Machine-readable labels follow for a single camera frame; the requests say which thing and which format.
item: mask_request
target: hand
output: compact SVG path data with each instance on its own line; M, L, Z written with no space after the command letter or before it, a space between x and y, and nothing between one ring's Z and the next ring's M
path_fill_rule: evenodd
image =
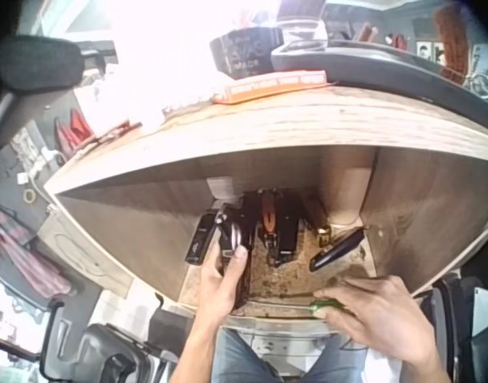
M345 278L315 296L334 298L355 314L325 307L314 315L326 318L357 343L401 359L418 373L440 368L434 328L401 278Z
M196 320L203 325L219 327L235 304L235 290L247 263L247 249L239 246L221 276L217 265L221 249L216 243L202 265L199 304Z

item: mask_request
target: green tool handle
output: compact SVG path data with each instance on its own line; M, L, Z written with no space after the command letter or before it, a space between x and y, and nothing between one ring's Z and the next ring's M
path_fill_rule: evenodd
M317 299L316 301L313 301L309 304L309 312L313 314L315 311L321 309L322 307L334 307L338 310L350 313L350 311L348 311L345 306L339 303L336 299Z

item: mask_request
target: wooden countertop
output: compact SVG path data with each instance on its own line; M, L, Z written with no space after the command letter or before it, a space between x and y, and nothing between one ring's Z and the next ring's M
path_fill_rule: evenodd
M74 157L45 189L55 195L200 156L328 144L418 148L488 160L488 130L464 117L389 93L328 86L240 105L208 105L171 118L155 132L137 129Z

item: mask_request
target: person's right hand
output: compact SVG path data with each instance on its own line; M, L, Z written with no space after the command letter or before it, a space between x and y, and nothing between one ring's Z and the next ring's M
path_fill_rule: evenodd
M410 364L417 373L440 369L434 328L399 277L344 278L315 293L334 298L355 314L333 307L315 312L355 342Z

